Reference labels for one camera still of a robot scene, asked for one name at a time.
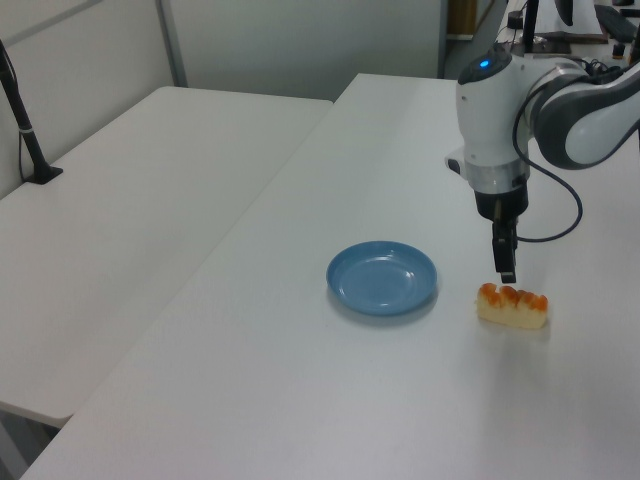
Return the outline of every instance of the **cable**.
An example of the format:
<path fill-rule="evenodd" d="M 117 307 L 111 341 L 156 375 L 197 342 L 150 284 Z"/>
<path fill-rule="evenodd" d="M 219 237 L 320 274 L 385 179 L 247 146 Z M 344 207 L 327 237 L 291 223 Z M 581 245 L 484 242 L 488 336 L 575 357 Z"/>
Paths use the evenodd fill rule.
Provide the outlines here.
<path fill-rule="evenodd" d="M 574 83 L 578 83 L 578 82 L 584 82 L 585 79 L 584 77 L 577 77 L 575 79 L 573 79 L 572 81 L 568 82 L 567 85 L 565 85 L 565 88 L 568 87 L 569 85 L 572 85 Z M 576 205 L 578 207 L 578 214 L 576 216 L 575 221 L 573 222 L 573 224 L 563 230 L 562 232 L 556 234 L 556 235 L 551 235 L 550 237 L 542 237 L 542 238 L 526 238 L 526 237 L 517 237 L 517 239 L 521 242 L 525 242 L 525 243 L 544 243 L 544 242 L 550 242 L 552 240 L 557 240 L 558 238 L 562 238 L 565 235 L 569 234 L 570 232 L 572 232 L 580 223 L 580 220 L 582 220 L 582 215 L 584 213 L 584 209 L 582 207 L 582 200 L 580 199 L 580 195 L 578 195 L 578 192 L 575 191 L 575 189 L 569 185 L 567 182 L 565 182 L 563 179 L 561 179 L 560 177 L 558 177 L 556 174 L 551 173 L 549 170 L 541 167 L 540 165 L 538 165 L 537 163 L 534 163 L 529 157 L 527 157 L 524 152 L 520 149 L 520 146 L 518 145 L 518 126 L 520 125 L 520 118 L 522 118 L 522 115 L 524 114 L 525 109 L 527 108 L 527 106 L 529 105 L 529 103 L 531 102 L 531 100 L 538 95 L 538 93 L 540 93 L 542 90 L 544 90 L 547 87 L 548 84 L 544 84 L 541 85 L 540 87 L 536 88 L 533 92 L 531 92 L 527 98 L 525 99 L 524 103 L 521 105 L 520 110 L 518 110 L 518 114 L 516 116 L 516 121 L 513 124 L 513 131 L 511 134 L 511 140 L 513 141 L 513 147 L 516 150 L 516 153 L 518 154 L 518 156 L 520 157 L 520 159 L 526 163 L 527 165 L 529 165 L 531 168 L 538 170 L 540 173 L 543 173 L 544 175 L 548 176 L 549 178 L 555 180 L 556 182 L 558 182 L 560 185 L 562 185 L 564 188 L 566 188 L 569 193 L 571 194 L 571 196 L 575 199 L 576 201 Z"/>
<path fill-rule="evenodd" d="M 18 90 L 18 75 L 16 74 L 15 68 L 13 68 L 13 63 L 11 63 L 11 58 L 7 55 L 6 50 L 2 51 L 2 55 L 7 60 L 7 64 L 9 64 L 9 69 L 11 70 L 11 76 L 13 77 L 13 81 L 16 84 L 16 90 Z M 22 132 L 18 131 L 18 171 L 20 172 L 20 180 L 22 183 L 25 182 L 24 172 L 22 171 Z"/>
<path fill-rule="evenodd" d="M 20 171 L 20 180 L 24 183 L 24 173 L 22 172 L 22 133 L 18 132 L 18 170 Z"/>

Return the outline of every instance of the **white wall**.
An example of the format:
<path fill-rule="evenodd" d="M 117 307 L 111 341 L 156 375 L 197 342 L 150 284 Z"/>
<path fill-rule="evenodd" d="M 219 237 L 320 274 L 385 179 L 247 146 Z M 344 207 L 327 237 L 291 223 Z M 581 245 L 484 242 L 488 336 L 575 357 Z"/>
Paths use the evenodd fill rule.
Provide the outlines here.
<path fill-rule="evenodd" d="M 163 3 L 190 87 L 335 100 L 359 72 L 438 72 L 440 0 Z"/>
<path fill-rule="evenodd" d="M 173 84 L 155 0 L 103 0 L 7 51 L 49 163 L 156 88 Z M 17 155 L 18 130 L 1 91 L 0 198 L 20 184 Z M 28 173 L 26 149 L 23 159 Z"/>

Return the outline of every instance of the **food item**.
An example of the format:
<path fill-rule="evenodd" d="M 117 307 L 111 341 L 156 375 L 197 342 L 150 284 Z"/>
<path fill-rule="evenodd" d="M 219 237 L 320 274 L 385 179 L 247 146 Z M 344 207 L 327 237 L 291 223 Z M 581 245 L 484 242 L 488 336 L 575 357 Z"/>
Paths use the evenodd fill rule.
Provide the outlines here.
<path fill-rule="evenodd" d="M 544 326 L 548 306 L 549 301 L 544 295 L 516 291 L 506 285 L 498 289 L 494 283 L 482 285 L 476 301 L 478 316 L 483 320 L 528 329 Z"/>

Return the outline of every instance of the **white table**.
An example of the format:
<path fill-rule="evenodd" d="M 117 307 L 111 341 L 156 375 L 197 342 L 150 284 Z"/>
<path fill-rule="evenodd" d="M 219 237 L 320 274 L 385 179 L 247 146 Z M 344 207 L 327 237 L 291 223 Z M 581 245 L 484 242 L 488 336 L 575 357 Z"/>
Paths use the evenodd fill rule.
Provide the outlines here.
<path fill-rule="evenodd" d="M 0 201 L 0 409 L 64 424 L 330 106 L 163 88 Z"/>
<path fill-rule="evenodd" d="M 637 479 L 638 143 L 565 172 L 584 223 L 518 249 L 550 325 L 486 324 L 491 225 L 443 162 L 454 85 L 358 76 L 25 480 Z M 523 235 L 574 214 L 536 174 L 530 200 Z M 334 300 L 328 263 L 374 239 L 433 259 L 435 304 L 376 320 Z"/>

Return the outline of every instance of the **blue plate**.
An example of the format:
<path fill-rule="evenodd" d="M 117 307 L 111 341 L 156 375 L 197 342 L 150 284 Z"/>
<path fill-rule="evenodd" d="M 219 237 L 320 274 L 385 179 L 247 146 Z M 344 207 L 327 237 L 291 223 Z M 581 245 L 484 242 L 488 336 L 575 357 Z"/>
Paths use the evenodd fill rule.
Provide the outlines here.
<path fill-rule="evenodd" d="M 398 315 L 425 303 L 436 289 L 436 267 L 420 250 L 397 242 L 365 242 L 340 252 L 327 283 L 349 308 Z"/>

